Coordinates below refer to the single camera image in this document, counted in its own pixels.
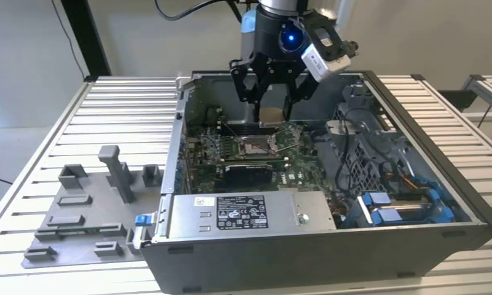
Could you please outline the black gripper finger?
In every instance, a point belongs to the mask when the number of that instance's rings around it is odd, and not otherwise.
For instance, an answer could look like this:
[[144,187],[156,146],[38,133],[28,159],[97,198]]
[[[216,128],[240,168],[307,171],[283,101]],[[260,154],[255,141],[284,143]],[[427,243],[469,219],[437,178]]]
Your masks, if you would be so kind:
[[268,57],[261,53],[252,53],[247,59],[229,61],[229,73],[232,76],[237,97],[241,102],[253,106],[252,119],[260,120],[261,99],[269,82]]
[[291,79],[287,84],[287,96],[284,99],[284,120],[291,119],[292,108],[301,100],[309,100],[319,86],[311,73],[297,85],[296,79]]

